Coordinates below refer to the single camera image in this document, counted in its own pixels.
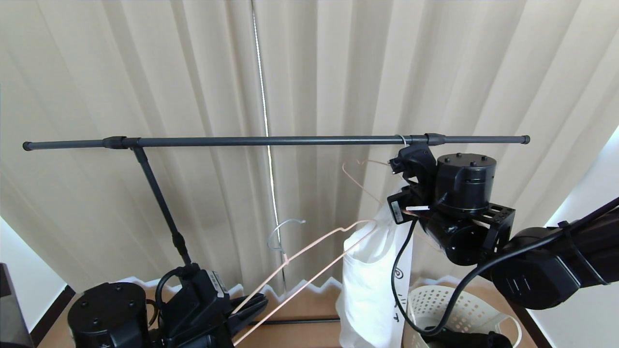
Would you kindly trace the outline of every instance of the hanger hook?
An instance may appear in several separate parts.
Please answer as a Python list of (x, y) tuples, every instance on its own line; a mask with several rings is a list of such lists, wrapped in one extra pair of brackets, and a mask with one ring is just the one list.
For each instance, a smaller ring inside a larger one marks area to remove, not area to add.
[(286, 221), (282, 222), (281, 224), (277, 225), (277, 226), (273, 229), (273, 231), (271, 232), (271, 234), (269, 235), (269, 239), (267, 239), (267, 246), (269, 247), (269, 249), (271, 249), (271, 250), (273, 250), (273, 251), (281, 251), (283, 254), (285, 254), (285, 253), (286, 253), (286, 252), (284, 251), (284, 249), (282, 248), (282, 242), (281, 242), (281, 241), (280, 241), (280, 244), (279, 244), (279, 248), (274, 248), (274, 247), (272, 247), (272, 246), (271, 246), (271, 239), (273, 239), (273, 235), (275, 234), (275, 232), (279, 231), (279, 228), (280, 228), (281, 226), (283, 226), (283, 225), (285, 225), (285, 224), (287, 224), (287, 223), (289, 223), (289, 222), (291, 222), (291, 221), (298, 222), (299, 224), (305, 224), (305, 223), (307, 222), (307, 221), (305, 221), (305, 220), (288, 219), (288, 220), (286, 220)]
[(408, 144), (406, 143), (406, 139), (404, 138), (404, 136), (401, 136), (400, 134), (396, 134), (396, 136), (399, 136), (402, 138), (402, 141), (404, 141), (404, 146), (408, 146)]

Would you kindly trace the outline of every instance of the white garment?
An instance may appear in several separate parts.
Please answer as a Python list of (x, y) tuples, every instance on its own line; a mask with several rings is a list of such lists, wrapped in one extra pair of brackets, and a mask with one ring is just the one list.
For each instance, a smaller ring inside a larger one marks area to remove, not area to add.
[[(340, 344), (343, 348), (398, 348), (404, 319), (395, 307), (391, 290), (391, 269), (396, 254), (408, 234), (410, 223), (396, 225), (385, 204), (374, 218), (378, 223), (372, 235), (344, 256), (342, 292), (335, 308), (342, 321)], [(344, 250), (369, 233), (367, 224), (344, 241)], [(406, 308), (412, 238), (400, 258), (396, 272), (396, 292)]]

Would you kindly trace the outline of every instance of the perforated basket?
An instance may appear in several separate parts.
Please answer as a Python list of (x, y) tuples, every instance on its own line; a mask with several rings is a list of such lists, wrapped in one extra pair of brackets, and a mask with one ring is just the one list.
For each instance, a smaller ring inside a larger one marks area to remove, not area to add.
[[(409, 293), (408, 313), (415, 325), (421, 328), (436, 326), (454, 292), (453, 288), (440, 285), (421, 286)], [(517, 327), (517, 337), (508, 337), (515, 348), (522, 338), (522, 329), (512, 316), (501, 313), (482, 299), (462, 292), (446, 325), (448, 329), (460, 333), (482, 333), (490, 331), (501, 333), (500, 324), (511, 319)], [(427, 348), (428, 345), (418, 332), (412, 336), (412, 348)]]

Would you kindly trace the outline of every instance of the white label sticker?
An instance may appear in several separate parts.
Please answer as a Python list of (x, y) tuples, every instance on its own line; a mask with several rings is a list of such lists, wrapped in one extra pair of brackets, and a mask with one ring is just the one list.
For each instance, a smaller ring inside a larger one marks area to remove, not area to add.
[(215, 271), (206, 270), (206, 274), (209, 275), (210, 282), (213, 283), (213, 287), (217, 291), (217, 297), (223, 297), (228, 292), (226, 285), (223, 284), (222, 279), (219, 278), (219, 274)]
[(391, 202), (391, 211), (393, 211), (393, 215), (396, 217), (396, 222), (404, 221), (402, 212), (400, 211), (400, 204), (398, 204), (397, 201)]

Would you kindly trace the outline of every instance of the curtain gap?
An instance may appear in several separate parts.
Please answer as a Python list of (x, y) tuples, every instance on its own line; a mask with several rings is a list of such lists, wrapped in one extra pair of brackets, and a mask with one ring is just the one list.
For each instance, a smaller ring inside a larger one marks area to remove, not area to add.
[[(254, 39), (256, 41), (256, 56), (258, 57), (258, 73), (260, 75), (260, 91), (262, 94), (262, 118), (264, 120), (264, 132), (265, 136), (269, 136), (269, 119), (267, 117), (267, 103), (264, 94), (264, 81), (262, 78), (262, 61), (260, 60), (260, 44), (258, 43), (258, 30), (256, 25), (256, 10), (254, 7), (254, 0), (251, 0), (251, 17), (254, 22)], [(271, 203), (273, 205), (273, 213), (275, 215), (275, 226), (279, 225), (279, 217), (277, 215), (277, 203), (275, 201), (275, 180), (273, 176), (273, 156), (271, 154), (271, 147), (267, 146), (267, 158), (269, 159), (269, 179), (271, 184)], [(282, 245), (282, 236), (279, 233), (279, 228), (277, 229), (277, 243)], [(279, 254), (280, 262), (284, 263), (284, 257), (280, 253)], [(284, 293), (288, 291), (288, 287), (286, 286), (286, 275), (284, 273), (284, 269), (282, 269), (282, 282), (284, 283)]]

